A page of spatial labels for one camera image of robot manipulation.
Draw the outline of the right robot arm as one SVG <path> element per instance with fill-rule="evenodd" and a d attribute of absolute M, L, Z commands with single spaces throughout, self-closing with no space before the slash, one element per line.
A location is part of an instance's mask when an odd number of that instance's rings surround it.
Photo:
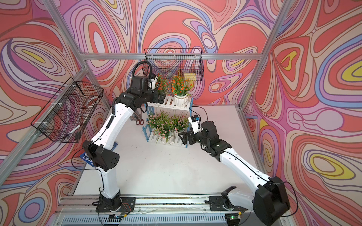
<path fill-rule="evenodd" d="M 244 160 L 228 142 L 219 137 L 214 122 L 202 121 L 198 114 L 190 116 L 188 121 L 191 125 L 189 131 L 178 133 L 182 143 L 198 143 L 203 151 L 236 173 L 251 190 L 248 195 L 237 190 L 236 186 L 230 186 L 220 196 L 209 197 L 205 203 L 209 204 L 211 211 L 243 213 L 250 210 L 266 226 L 287 216 L 290 201 L 285 181 L 279 177 L 269 177 Z"/>

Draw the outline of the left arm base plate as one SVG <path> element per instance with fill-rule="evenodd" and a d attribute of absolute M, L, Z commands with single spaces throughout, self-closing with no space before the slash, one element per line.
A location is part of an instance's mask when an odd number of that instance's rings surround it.
<path fill-rule="evenodd" d="M 135 207 L 135 197 L 115 197 L 107 199 L 100 197 L 96 205 L 97 213 L 131 213 Z"/>

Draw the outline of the orange flower pot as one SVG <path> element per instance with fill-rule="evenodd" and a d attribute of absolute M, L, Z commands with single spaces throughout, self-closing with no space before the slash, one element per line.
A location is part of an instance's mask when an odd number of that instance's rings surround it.
<path fill-rule="evenodd" d="M 156 83 L 156 87 L 157 87 L 157 91 L 159 94 L 162 95 L 166 95 L 169 96 L 170 94 L 170 87 L 169 87 L 169 80 L 162 76 L 162 75 L 157 75 L 157 83 Z"/>
<path fill-rule="evenodd" d="M 171 80 L 171 91 L 175 98 L 175 105 L 184 107 L 189 101 L 189 92 L 193 88 L 193 83 L 184 77 L 175 75 Z"/>

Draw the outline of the pink flower pot front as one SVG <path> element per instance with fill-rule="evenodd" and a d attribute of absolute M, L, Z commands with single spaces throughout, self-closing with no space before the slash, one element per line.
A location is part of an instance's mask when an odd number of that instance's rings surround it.
<path fill-rule="evenodd" d="M 167 119 L 167 113 L 165 111 L 161 111 L 157 114 L 149 114 L 147 124 L 156 132 L 161 132 L 166 126 Z"/>

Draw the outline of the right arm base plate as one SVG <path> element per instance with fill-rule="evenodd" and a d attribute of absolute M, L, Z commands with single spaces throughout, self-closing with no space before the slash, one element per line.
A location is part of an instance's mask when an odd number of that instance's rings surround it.
<path fill-rule="evenodd" d="M 209 205 L 210 211 L 240 211 L 244 213 L 247 209 L 231 204 L 226 196 L 209 196 L 204 200 Z"/>

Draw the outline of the pink flower pot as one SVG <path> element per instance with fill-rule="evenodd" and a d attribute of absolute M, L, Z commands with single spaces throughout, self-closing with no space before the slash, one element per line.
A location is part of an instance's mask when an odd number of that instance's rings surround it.
<path fill-rule="evenodd" d="M 149 114 L 147 124 L 156 132 L 161 132 L 166 126 L 167 119 L 167 113 L 165 111 L 161 111 L 157 114 Z"/>
<path fill-rule="evenodd" d="M 186 132 L 189 127 L 187 115 L 173 115 L 171 117 L 171 128 L 176 133 Z"/>
<path fill-rule="evenodd" d="M 170 143 L 171 139 L 173 138 L 173 132 L 174 130 L 172 130 L 171 128 L 170 119 L 167 119 L 166 126 L 164 127 L 163 131 L 161 132 L 155 131 L 155 133 L 158 135 L 158 139 L 162 141 L 164 144 Z"/>

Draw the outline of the blue white slatted rack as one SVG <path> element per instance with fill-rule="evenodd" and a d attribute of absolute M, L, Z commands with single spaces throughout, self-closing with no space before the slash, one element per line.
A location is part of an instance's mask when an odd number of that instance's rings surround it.
<path fill-rule="evenodd" d="M 178 134 L 190 129 L 187 119 L 191 116 L 189 108 L 193 105 L 193 98 L 187 96 L 184 105 L 177 105 L 177 101 L 174 96 L 166 96 L 162 104 L 148 104 L 146 124 L 142 128 L 146 141 L 188 147 L 183 144 Z"/>

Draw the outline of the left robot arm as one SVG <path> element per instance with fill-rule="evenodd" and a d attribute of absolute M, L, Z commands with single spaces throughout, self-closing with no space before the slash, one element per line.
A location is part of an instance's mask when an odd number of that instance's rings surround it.
<path fill-rule="evenodd" d="M 157 82 L 151 63 L 147 60 L 138 62 L 132 70 L 130 87 L 113 100 L 105 124 L 90 141 L 82 144 L 102 182 L 97 212 L 117 212 L 122 208 L 127 213 L 132 212 L 121 199 L 115 170 L 120 155 L 111 148 L 126 121 L 138 109 L 149 103 L 163 103 L 165 95 L 158 92 Z"/>

